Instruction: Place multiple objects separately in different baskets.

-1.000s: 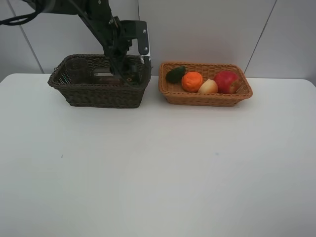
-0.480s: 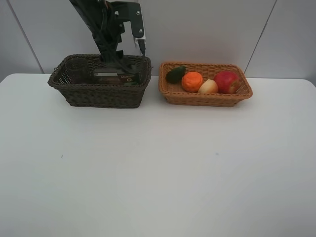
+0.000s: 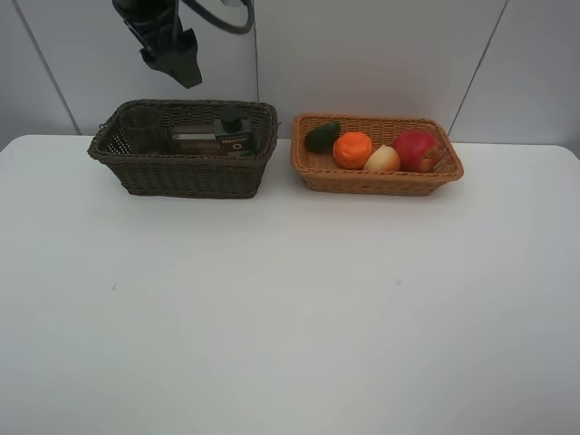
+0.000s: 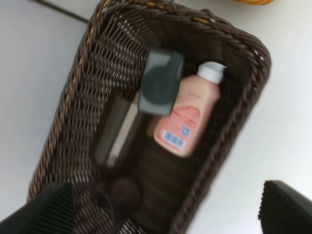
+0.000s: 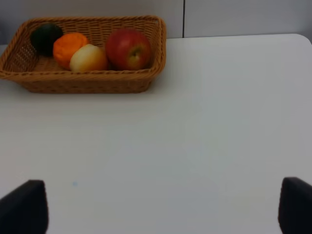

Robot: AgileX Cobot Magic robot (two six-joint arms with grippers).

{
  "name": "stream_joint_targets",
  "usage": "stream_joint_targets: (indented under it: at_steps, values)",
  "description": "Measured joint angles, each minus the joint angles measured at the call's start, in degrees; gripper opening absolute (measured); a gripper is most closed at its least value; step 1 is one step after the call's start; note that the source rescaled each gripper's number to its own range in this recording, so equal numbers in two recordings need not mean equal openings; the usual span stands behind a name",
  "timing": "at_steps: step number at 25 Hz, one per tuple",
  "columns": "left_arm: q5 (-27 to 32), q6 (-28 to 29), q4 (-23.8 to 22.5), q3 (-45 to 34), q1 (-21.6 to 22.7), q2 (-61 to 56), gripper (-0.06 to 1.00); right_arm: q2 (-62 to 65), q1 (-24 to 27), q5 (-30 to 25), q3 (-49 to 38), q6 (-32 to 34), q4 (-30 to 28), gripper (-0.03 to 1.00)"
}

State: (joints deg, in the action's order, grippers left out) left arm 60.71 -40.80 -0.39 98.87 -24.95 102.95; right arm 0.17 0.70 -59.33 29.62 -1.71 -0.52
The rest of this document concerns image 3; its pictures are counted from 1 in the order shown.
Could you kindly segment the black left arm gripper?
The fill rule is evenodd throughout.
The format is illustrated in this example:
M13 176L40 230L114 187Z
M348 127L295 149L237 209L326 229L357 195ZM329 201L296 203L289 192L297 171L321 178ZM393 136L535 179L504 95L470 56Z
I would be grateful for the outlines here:
M192 29L183 31L179 1L113 0L112 5L152 70L166 73L186 89L202 83L198 40Z

